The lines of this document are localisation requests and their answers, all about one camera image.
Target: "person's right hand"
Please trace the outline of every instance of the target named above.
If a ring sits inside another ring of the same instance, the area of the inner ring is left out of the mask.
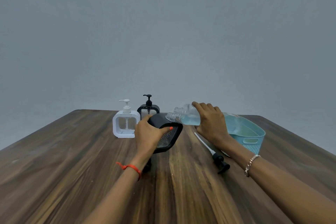
[[[197,132],[220,148],[225,138],[230,137],[226,128],[224,114],[219,107],[213,107],[212,104],[192,102],[192,105],[197,109],[201,117],[201,124],[197,127]]]

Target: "person's left hand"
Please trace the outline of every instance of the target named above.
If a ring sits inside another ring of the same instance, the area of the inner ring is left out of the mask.
[[[134,161],[138,168],[143,168],[154,150],[156,149],[161,137],[170,131],[170,127],[156,128],[148,123],[152,115],[145,116],[135,127],[136,155]]]

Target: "teal basket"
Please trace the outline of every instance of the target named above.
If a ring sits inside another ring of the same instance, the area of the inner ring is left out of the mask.
[[[249,149],[254,154],[258,154],[266,135],[265,131],[252,121],[242,116],[239,117],[241,118],[241,129],[235,135],[230,135],[245,148]],[[225,119],[225,121],[228,126],[230,124],[230,120]]]

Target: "person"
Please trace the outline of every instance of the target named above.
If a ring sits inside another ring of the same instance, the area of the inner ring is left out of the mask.
[[[226,152],[243,170],[254,153],[234,140],[226,129],[225,118],[218,107],[193,102],[201,117],[197,132]],[[148,123],[150,116],[141,120],[135,129],[137,151],[130,165],[142,170],[153,154],[160,138],[170,128],[154,128]],[[336,204],[281,170],[262,157],[252,161],[248,175],[295,224],[335,224]],[[84,224],[119,224],[126,211],[139,174],[133,168],[126,168],[112,189]]]

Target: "wooden table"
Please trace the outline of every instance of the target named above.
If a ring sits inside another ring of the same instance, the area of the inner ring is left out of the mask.
[[[112,133],[115,111],[75,110],[0,151],[0,223],[81,223],[135,151]],[[254,115],[266,131],[260,155],[336,202],[336,156]],[[231,159],[217,174],[208,150],[184,126],[152,157],[123,223],[291,223]]]

